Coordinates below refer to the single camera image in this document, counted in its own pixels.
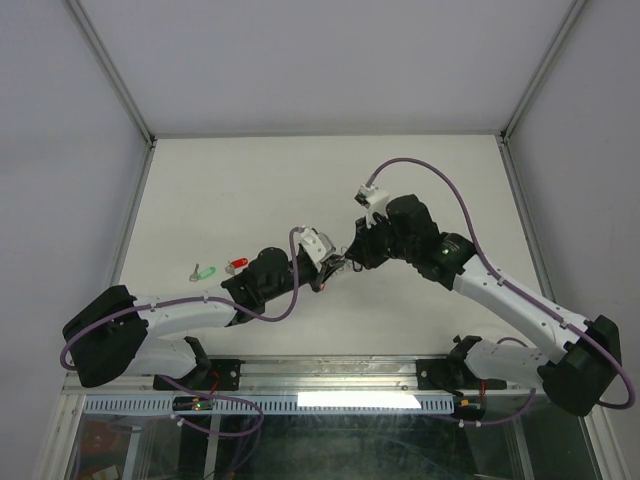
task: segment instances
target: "white wall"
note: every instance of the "white wall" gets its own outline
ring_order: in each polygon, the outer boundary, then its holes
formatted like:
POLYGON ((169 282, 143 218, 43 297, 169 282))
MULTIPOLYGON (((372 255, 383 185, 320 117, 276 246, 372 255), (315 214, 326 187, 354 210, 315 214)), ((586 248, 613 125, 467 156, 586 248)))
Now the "white wall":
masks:
POLYGON ((571 0, 83 0, 158 136, 491 131, 571 0))
MULTIPOLYGON (((640 2, 594 1, 514 140, 558 300, 615 320, 640 387, 640 2)), ((624 388, 610 389, 624 400, 624 388)), ((613 412, 640 476, 638 407, 613 412)))
POLYGON ((0 3, 2 478, 32 475, 61 327, 103 287, 143 144, 61 1, 0 3))

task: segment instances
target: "purple cable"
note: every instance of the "purple cable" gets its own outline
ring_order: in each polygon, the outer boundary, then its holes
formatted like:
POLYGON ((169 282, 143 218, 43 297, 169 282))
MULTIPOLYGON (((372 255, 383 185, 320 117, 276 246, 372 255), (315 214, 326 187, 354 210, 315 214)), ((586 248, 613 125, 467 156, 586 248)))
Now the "purple cable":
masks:
MULTIPOLYGON (((373 172, 373 174, 367 180, 367 183, 365 183, 365 185, 367 187, 370 187, 373 184, 373 182, 376 179, 376 177, 380 174, 380 172, 382 170, 384 170, 385 168, 387 168, 389 165, 393 165, 394 163, 413 163, 415 165, 420 165, 422 167, 425 167, 428 170, 431 170, 433 173, 435 173, 438 177, 440 177, 449 186, 449 188, 451 189, 451 191, 455 195, 456 199, 458 200, 458 203, 460 204, 460 208, 462 209, 462 214, 464 215, 464 219, 465 219, 465 222, 467 224, 467 228, 469 229, 469 234, 471 235, 471 240, 473 241, 473 244, 474 244, 474 246, 476 248, 476 252, 478 254, 478 257, 480 258, 480 261, 482 262, 482 264, 485 266, 485 268, 491 273, 491 275, 496 280, 500 280, 502 278, 502 276, 493 267, 493 265, 491 265, 491 263, 489 262, 489 259, 487 258, 487 256, 485 255, 484 251, 480 247, 480 242, 478 241, 478 237, 476 235, 475 229, 473 228, 473 223, 471 222, 471 215, 469 214, 469 209, 467 208, 466 204, 464 203, 462 195, 460 194, 460 192, 458 191, 456 186, 453 184, 453 182, 451 180, 449 180, 449 178, 444 173, 442 173, 440 170, 438 170, 436 167, 434 167, 433 165, 428 164, 427 162, 424 162, 422 160, 417 160, 415 158, 392 158, 391 160, 387 160, 386 162, 382 163, 378 168, 376 168, 375 171, 373 172)), ((507 288, 509 288, 512 292, 516 293, 517 295, 519 295, 520 297, 524 298, 525 300, 527 300, 532 305, 534 305, 537 308, 539 308, 540 310, 542 310, 544 313, 549 315, 551 318, 553 318, 558 323, 565 324, 565 321, 564 321, 564 318, 562 317, 562 315, 560 315, 556 311, 552 310, 551 308, 547 307, 545 304, 540 302, 538 299, 536 299, 535 297, 529 295, 527 292, 525 292, 521 288, 519 288, 516 285, 514 285, 513 283, 511 283, 509 280, 506 280, 506 279, 502 279, 502 280, 503 280, 503 282, 502 282, 503 285, 506 285, 507 288)), ((606 407, 606 408, 612 408, 612 409, 615 409, 615 410, 626 410, 628 408, 631 408, 636 402, 636 392, 635 392, 635 389, 633 388, 633 382, 631 381, 631 378, 629 377, 627 372, 622 368, 622 365, 620 365, 620 363, 613 357, 613 355, 611 355, 605 348, 603 348, 602 345, 600 345, 598 342, 596 342, 593 338, 591 338, 589 335, 584 333, 582 330, 577 328, 575 325, 567 323, 566 324, 566 328, 568 328, 570 332, 576 334, 582 340, 587 342, 600 355, 602 355, 604 358, 606 358, 607 361, 616 370, 616 373, 618 375, 620 375, 620 378, 622 379, 622 381, 624 382, 625 387, 627 388, 627 392, 628 392, 629 398, 627 399, 627 401, 625 403, 615 404, 615 403, 603 402, 602 400, 600 400, 600 401, 598 401, 598 405, 600 405, 602 407, 606 407)))
POLYGON ((240 440, 238 440, 238 446, 236 448, 236 453, 234 453, 233 458, 231 459, 231 463, 229 464, 227 476, 231 476, 233 474, 233 470, 235 469, 235 465, 236 465, 236 463, 238 463, 238 460, 240 460, 240 455, 242 455, 242 451, 244 450, 244 448, 249 443, 249 438, 250 438, 249 436, 246 436, 246 437, 242 437, 240 440))
POLYGON ((496 343, 500 345, 501 343, 504 343, 504 342, 515 342, 521 347, 525 347, 525 348, 529 346, 526 343, 524 343, 522 340, 517 339, 516 337, 503 337, 500 340, 498 340, 496 343))
POLYGON ((249 429, 247 429, 247 430, 245 430, 243 432, 237 432, 237 433, 220 432, 218 430, 209 430, 208 428, 204 428, 204 427, 201 427, 200 425, 196 425, 195 423, 187 420, 184 417, 181 417, 180 415, 175 415, 174 414, 177 418, 180 419, 181 422, 183 422, 185 425, 188 425, 189 427, 193 428, 194 430, 198 430, 200 432, 207 433, 209 435, 216 435, 218 437, 228 437, 228 438, 244 437, 246 435, 251 435, 253 432, 258 430, 262 426, 262 422, 264 422, 264 412, 262 411, 262 409, 257 404, 255 404, 251 400, 245 400, 244 398, 237 398, 237 397, 227 397, 226 395, 218 395, 218 394, 213 395, 211 393, 198 393, 195 390, 191 390, 190 388, 183 387, 178 382, 176 382, 174 379, 169 378, 166 375, 159 375, 159 377, 162 378, 165 382, 167 382, 169 385, 171 385, 176 390, 181 390, 184 393, 187 393, 187 394, 192 395, 194 397, 206 398, 206 399, 209 399, 209 400, 226 400, 227 402, 242 403, 244 405, 248 405, 253 410, 258 412, 258 421, 255 423, 255 425, 253 425, 251 428, 249 428, 249 429))
POLYGON ((242 460, 240 460, 238 463, 233 465, 233 469, 231 470, 232 472, 235 472, 236 470, 238 470, 241 466, 247 463, 249 459, 253 456, 254 452, 258 448, 258 444, 260 443, 260 432, 261 430, 258 430, 258 433, 256 433, 256 441, 253 442, 253 447, 251 447, 251 450, 249 451, 249 453, 247 453, 242 460))
POLYGON ((205 297, 184 297, 184 298, 178 298, 175 300, 167 300, 166 302, 159 302, 155 305, 155 307, 153 307, 151 304, 139 305, 136 307, 129 307, 129 308, 125 308, 124 310, 120 310, 119 312, 108 315, 98 320, 97 322, 92 323, 91 325, 83 328, 78 333, 76 333, 73 337, 71 337, 71 339, 66 343, 66 345, 62 348, 62 351, 60 352, 60 365, 62 365, 62 367, 67 370, 76 369, 73 365, 67 362, 67 354, 69 353, 69 350, 71 350, 71 347, 85 335, 93 332, 94 330, 100 328, 102 325, 106 323, 109 323, 113 320, 123 317, 124 315, 128 315, 129 313, 134 313, 134 312, 143 312, 146 310, 151 310, 152 308, 173 307, 175 305, 182 305, 185 303, 218 302, 218 303, 223 303, 225 305, 229 305, 230 307, 233 307, 236 310, 246 313, 247 315, 250 315, 253 318, 262 320, 263 322, 279 322, 281 320, 284 320, 291 314, 294 307, 296 306, 296 302, 298 301, 298 291, 300 290, 300 278, 298 277, 298 260, 296 258, 296 245, 293 238, 294 235, 300 231, 302 231, 300 227, 295 227, 295 228, 292 228, 291 231, 289 232, 289 248, 291 250, 291 264, 293 266, 293 294, 291 296, 291 303, 289 304, 289 306, 287 307, 287 309, 284 311, 282 315, 278 315, 277 317, 265 317, 264 315, 259 315, 255 312, 252 312, 248 308, 243 307, 242 305, 238 305, 237 303, 222 297, 208 297, 206 299, 205 297))

